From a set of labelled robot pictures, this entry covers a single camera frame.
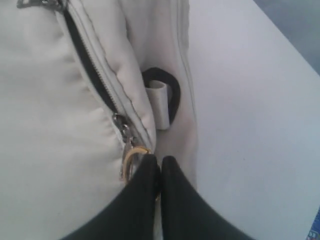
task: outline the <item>white table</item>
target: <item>white table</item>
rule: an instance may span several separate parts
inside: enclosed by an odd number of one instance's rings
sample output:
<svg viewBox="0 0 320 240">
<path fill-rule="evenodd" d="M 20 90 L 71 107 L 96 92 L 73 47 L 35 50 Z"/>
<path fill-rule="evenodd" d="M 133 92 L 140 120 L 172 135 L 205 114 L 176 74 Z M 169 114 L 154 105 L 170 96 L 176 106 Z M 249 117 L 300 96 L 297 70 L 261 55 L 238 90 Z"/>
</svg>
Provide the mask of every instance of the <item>white table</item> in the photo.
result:
<svg viewBox="0 0 320 240">
<path fill-rule="evenodd" d="M 252 0 L 190 0 L 198 189 L 257 240 L 304 240 L 320 206 L 320 77 Z"/>
</svg>

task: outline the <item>white leather strap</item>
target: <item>white leather strap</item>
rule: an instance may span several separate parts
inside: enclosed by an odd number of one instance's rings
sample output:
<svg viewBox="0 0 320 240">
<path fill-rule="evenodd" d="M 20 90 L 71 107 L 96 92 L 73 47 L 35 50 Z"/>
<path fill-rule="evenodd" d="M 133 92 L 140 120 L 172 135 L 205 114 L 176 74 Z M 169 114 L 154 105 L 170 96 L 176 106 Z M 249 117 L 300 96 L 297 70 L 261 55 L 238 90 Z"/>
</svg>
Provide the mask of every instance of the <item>white leather strap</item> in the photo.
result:
<svg viewBox="0 0 320 240">
<path fill-rule="evenodd" d="M 168 129 L 170 127 L 168 86 L 161 81 L 152 80 L 150 88 L 146 88 L 146 93 L 151 103 L 156 129 Z"/>
</svg>

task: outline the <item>brass ring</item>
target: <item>brass ring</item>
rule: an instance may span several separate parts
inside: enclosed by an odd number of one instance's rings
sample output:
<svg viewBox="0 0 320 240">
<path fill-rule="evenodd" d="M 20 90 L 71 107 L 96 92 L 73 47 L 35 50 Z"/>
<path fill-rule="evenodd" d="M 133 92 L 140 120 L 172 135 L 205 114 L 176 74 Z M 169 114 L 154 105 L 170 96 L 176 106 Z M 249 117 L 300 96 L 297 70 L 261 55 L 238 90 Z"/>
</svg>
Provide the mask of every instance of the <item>brass ring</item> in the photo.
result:
<svg viewBox="0 0 320 240">
<path fill-rule="evenodd" d="M 132 159 L 133 156 L 135 154 L 150 154 L 151 150 L 144 147 L 144 146 L 135 146 L 134 148 L 130 149 L 127 154 L 125 155 L 125 158 L 123 160 L 123 168 L 122 168 L 122 172 L 123 172 L 123 176 L 124 176 L 124 181 L 125 184 L 127 185 L 128 182 L 130 181 L 130 177 L 128 173 L 128 169 L 130 167 L 130 165 L 132 164 Z"/>
</svg>

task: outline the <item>white leather bag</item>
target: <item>white leather bag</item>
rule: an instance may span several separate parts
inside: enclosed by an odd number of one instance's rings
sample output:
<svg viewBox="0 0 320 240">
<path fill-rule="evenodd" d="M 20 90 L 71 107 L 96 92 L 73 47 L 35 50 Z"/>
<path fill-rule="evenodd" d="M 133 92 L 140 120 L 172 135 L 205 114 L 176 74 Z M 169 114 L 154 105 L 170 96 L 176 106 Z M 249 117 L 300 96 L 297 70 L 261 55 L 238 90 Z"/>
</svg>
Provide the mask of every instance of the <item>white leather bag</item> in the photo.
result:
<svg viewBox="0 0 320 240">
<path fill-rule="evenodd" d="M 16 1 L 0 1 L 0 239 L 81 227 L 125 186 L 134 146 L 176 157 L 195 185 L 188 1 Z M 151 68 L 178 82 L 174 119 L 170 82 L 144 85 Z"/>
</svg>

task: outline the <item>stitching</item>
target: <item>stitching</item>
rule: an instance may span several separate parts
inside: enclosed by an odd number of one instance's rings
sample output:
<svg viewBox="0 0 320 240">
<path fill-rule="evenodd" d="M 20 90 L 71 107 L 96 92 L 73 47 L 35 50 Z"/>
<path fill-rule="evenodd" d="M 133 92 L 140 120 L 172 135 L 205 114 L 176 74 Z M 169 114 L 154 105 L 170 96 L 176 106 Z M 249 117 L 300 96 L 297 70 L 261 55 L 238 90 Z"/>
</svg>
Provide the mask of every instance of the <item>stitching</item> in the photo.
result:
<svg viewBox="0 0 320 240">
<path fill-rule="evenodd" d="M 97 31 L 96 31 L 96 29 L 95 29 L 94 23 L 93 23 L 92 19 L 90 18 L 89 14 L 88 14 L 88 12 L 87 12 L 87 10 L 86 10 L 86 7 L 85 7 L 85 5 L 84 5 L 84 3 L 83 3 L 83 1 L 82 1 L 82 0 L 79 0 L 79 1 L 80 1 L 81 5 L 82 5 L 82 7 L 83 7 L 83 10 L 84 10 L 85 15 L 87 16 L 87 18 L 89 19 L 89 21 L 90 21 L 90 23 L 91 23 L 91 26 L 92 26 L 93 32 L 94 32 L 94 34 L 95 34 L 95 37 L 98 39 L 99 44 L 100 44 L 100 46 L 101 46 L 101 48 L 102 48 L 102 50 L 103 50 L 103 53 L 104 53 L 103 58 L 104 58 L 105 62 L 108 63 L 108 61 L 107 61 L 107 59 L 106 59 L 106 55 L 107 55 L 107 54 L 106 54 L 106 51 L 105 51 L 105 49 L 102 47 L 103 45 L 102 45 L 101 40 L 100 40 L 100 38 L 99 38 L 99 36 L 98 36 L 98 34 L 97 34 Z M 114 74 L 115 76 L 117 76 L 117 74 L 116 74 L 111 68 L 110 68 L 110 70 L 113 72 L 113 74 Z M 121 85 L 121 87 L 122 87 L 122 89 L 123 89 L 124 95 L 129 99 L 134 114 L 137 116 L 137 118 L 138 118 L 139 121 L 141 122 L 141 125 L 142 125 L 144 131 L 146 132 L 146 135 L 147 135 L 147 138 L 148 138 L 150 144 L 152 144 L 152 141 L 151 141 L 150 136 L 149 136 L 149 134 L 148 134 L 147 128 L 145 127 L 144 123 L 142 122 L 140 116 L 138 115 L 138 113 L 137 113 L 137 111 L 136 111 L 136 109 L 135 109 L 135 107 L 134 107 L 134 105 L 133 105 L 133 102 L 132 102 L 131 98 L 128 97 L 128 95 L 127 95 L 127 93 L 126 93 L 126 91 L 125 91 L 125 88 L 124 88 L 123 84 L 121 83 L 121 81 L 118 80 L 118 82 L 119 82 L 119 84 Z"/>
</svg>

